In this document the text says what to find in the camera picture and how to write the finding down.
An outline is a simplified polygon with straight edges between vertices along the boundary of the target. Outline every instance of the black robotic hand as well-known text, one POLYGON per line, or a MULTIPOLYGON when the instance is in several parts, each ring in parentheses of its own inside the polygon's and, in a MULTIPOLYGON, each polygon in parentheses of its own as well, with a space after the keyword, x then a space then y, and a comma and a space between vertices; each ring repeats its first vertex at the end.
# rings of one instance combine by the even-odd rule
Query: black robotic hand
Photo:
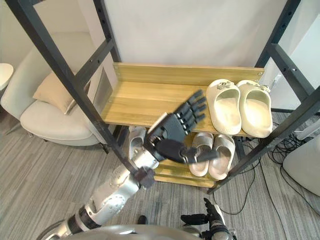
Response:
POLYGON ((206 98, 198 90, 173 113, 160 117, 144 139, 147 149, 159 162, 170 159, 178 163, 193 164, 217 158, 215 150, 199 154, 195 147, 183 144, 185 137, 205 118, 206 98))

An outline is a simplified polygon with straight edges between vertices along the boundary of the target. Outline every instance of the wooden shelf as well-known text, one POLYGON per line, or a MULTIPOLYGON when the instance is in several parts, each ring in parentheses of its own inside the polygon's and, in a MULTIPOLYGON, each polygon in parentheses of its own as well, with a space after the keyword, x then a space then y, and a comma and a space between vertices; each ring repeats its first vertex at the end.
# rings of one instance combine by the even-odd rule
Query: wooden shelf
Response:
MULTIPOLYGON (((165 66, 115 63, 118 84, 104 107, 101 117, 108 124, 151 127, 165 112, 173 112, 198 89, 206 93, 207 86, 216 79, 258 81, 263 68, 165 66)), ((206 117, 194 132, 219 134, 213 127, 208 108, 206 117)), ((194 134, 186 141, 191 144, 194 134)), ((248 136, 241 130, 237 136, 248 136)), ((155 179, 161 182, 212 187, 214 179, 208 174, 197 177, 189 167, 165 160, 155 170, 155 179)))

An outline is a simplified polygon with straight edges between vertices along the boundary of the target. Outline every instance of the slide sandal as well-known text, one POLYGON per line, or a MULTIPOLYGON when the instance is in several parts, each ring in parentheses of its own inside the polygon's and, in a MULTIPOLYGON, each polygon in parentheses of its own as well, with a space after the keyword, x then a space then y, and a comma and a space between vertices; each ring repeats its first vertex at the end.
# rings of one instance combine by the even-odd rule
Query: slide sandal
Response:
POLYGON ((220 158, 209 163, 209 174, 217 180, 225 179, 235 154, 235 141, 229 135, 220 134, 215 137, 213 149, 220 153, 220 158))
POLYGON ((238 82, 237 87, 243 131, 257 138, 269 136, 273 127, 269 88, 250 80, 238 82))
MULTIPOLYGON (((200 149, 200 153, 210 152, 214 144, 214 136, 211 133, 200 132, 197 133, 192 141, 192 146, 200 149)), ((208 172, 209 161, 198 162, 189 165, 190 172, 202 177, 208 172)))
POLYGON ((240 91, 235 84, 227 79, 213 81, 206 90, 212 125, 227 135, 234 135, 241 130, 239 112, 240 91))
POLYGON ((128 157, 131 160, 139 149, 142 148, 144 144, 144 139, 146 135, 146 128, 142 126, 135 126, 129 134, 129 154, 128 157))

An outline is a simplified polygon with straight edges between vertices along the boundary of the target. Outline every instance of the floor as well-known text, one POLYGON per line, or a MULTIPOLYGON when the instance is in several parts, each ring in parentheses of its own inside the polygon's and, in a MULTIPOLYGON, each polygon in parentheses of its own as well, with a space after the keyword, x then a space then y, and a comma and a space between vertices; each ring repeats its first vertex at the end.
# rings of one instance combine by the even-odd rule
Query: floor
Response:
MULTIPOLYGON (((273 116, 278 122, 284 117, 273 116)), ((71 147, 44 142, 22 128, 0 134, 0 239, 34 240, 45 227, 78 210, 119 164, 113 152, 106 155, 97 145, 71 147)), ((288 187, 279 167, 267 155, 261 166, 286 237, 260 166, 243 211, 224 214, 226 225, 236 230, 239 240, 320 239, 320 217, 288 187)), ((235 212, 241 207, 253 174, 238 175, 215 193, 222 209, 235 212)), ((320 197, 298 189, 320 211, 320 197)), ((206 212, 203 197, 213 202, 206 189, 157 182, 129 199, 107 225, 133 224, 143 214, 151 224, 179 228, 183 224, 180 215, 206 212)))

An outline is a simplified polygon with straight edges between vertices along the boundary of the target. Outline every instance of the black metal frame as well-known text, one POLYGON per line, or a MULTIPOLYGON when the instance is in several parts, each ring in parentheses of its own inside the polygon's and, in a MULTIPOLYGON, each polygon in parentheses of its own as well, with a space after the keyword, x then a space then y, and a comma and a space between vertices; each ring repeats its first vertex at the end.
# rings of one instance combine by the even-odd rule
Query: black metal frame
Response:
MULTIPOLYGON (((237 174, 242 172, 246 167, 258 160, 269 150, 269 148, 273 148, 320 109, 320 87, 314 90, 298 67, 278 45, 278 42, 300 1, 301 0, 287 1, 255 66, 264 67, 268 59, 270 57, 273 58, 283 76, 300 99, 301 105, 268 137, 262 139, 249 154, 245 155, 241 138, 236 138, 237 154, 240 161, 229 171, 228 176, 225 179, 217 181, 215 185, 208 190, 208 194, 219 189, 237 174)), ((108 125, 104 123, 101 116, 83 91, 83 86, 89 81, 109 52, 115 62, 121 61, 104 0, 93 0, 93 2, 103 29, 105 41, 75 76, 33 7, 33 4, 38 3, 39 0, 6 0, 6 2, 33 41, 34 45, 38 48, 44 59, 48 62, 60 81, 78 103, 82 111, 96 127, 103 139, 113 149, 114 153, 125 167, 132 174, 135 174, 137 172, 137 167, 132 162, 128 161, 118 142, 110 133, 108 125)), ((126 134, 127 130, 128 129, 121 129, 118 127, 116 133, 123 136, 126 134)))
POLYGON ((242 141, 236 137, 235 143, 240 161, 229 171, 225 179, 217 181, 215 185, 207 191, 208 194, 215 192, 249 165, 253 164, 262 157, 262 155, 268 152, 269 149, 274 148, 297 127, 311 116, 315 115, 320 109, 320 87, 316 90, 312 87, 299 68, 278 44, 292 16, 298 8, 300 1, 301 0, 287 0, 255 67, 263 68, 267 64, 269 58, 272 58, 296 96, 301 101, 301 105, 291 111, 289 117, 279 124, 268 137, 261 139, 260 143, 247 155, 244 154, 242 141))
MULTIPOLYGON (((102 1, 103 0, 94 1, 96 8, 99 5, 104 6, 102 1)), ((111 28, 107 27, 111 25, 109 23, 106 8, 104 7, 103 11, 100 11, 99 17, 100 20, 103 19, 101 20, 101 26, 107 38, 83 65, 79 72, 74 75, 33 6, 38 2, 40 1, 6 0, 6 3, 21 26, 24 28, 34 45, 37 47, 43 58, 50 65, 51 69, 71 94, 73 99, 79 105, 81 110, 92 122, 103 139, 107 142, 108 146, 112 148, 119 160, 132 174, 135 174, 138 170, 137 167, 134 165, 134 163, 128 161, 124 151, 121 149, 109 131, 109 125, 102 120, 100 114, 89 100, 83 88, 109 52, 111 52, 112 58, 115 61, 120 61, 120 55, 113 38, 113 34, 111 33, 111 28)))

